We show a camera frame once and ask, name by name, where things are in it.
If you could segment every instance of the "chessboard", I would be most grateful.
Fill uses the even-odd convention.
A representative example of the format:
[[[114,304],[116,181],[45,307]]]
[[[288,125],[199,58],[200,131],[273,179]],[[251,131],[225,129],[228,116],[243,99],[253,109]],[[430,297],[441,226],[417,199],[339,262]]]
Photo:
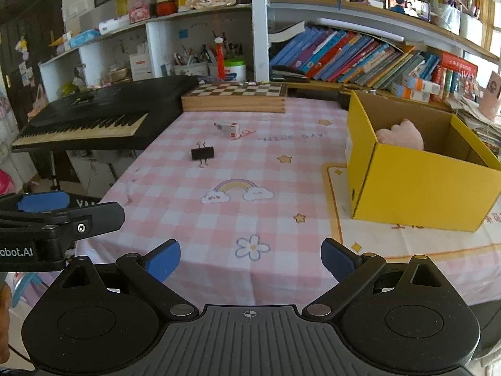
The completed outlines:
[[[285,113],[287,86],[280,83],[200,85],[181,98],[185,112]]]

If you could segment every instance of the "pink plush toy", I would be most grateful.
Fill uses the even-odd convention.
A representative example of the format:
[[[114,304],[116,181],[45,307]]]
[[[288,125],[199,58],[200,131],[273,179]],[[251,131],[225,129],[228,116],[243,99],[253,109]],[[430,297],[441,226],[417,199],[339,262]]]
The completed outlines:
[[[376,138],[381,144],[397,145],[399,147],[424,150],[423,138],[419,130],[410,120],[403,119],[400,124],[391,126],[391,130],[376,131]]]

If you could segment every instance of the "pink checkered tablecloth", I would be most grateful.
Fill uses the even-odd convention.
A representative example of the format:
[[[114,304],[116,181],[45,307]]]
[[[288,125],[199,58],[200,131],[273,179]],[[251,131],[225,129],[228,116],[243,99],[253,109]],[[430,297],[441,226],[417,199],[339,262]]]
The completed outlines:
[[[77,254],[109,263],[174,238],[181,264],[166,283],[199,308],[301,309],[336,285],[320,260],[322,240],[331,236],[321,166],[345,162],[347,113],[305,99],[287,99],[286,109],[185,112],[104,197],[124,207],[121,230],[80,241]],[[214,122],[221,120],[238,122],[243,136],[219,136]],[[207,164],[191,160],[201,142],[214,147]],[[499,260],[492,251],[438,265],[473,304],[501,298]]]

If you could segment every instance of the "phone screen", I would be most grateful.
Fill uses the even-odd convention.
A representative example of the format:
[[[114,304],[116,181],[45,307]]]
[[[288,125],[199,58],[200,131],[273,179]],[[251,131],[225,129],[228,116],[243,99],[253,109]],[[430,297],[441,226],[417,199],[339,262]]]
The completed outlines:
[[[387,10],[430,21],[430,4],[421,0],[386,0]]]

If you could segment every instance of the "electronic keyboard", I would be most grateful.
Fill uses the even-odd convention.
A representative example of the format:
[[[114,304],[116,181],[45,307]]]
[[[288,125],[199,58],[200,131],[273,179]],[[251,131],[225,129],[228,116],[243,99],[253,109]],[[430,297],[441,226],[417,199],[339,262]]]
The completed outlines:
[[[181,96],[198,84],[194,76],[167,76],[65,97],[36,115],[12,150],[144,150],[181,115]]]

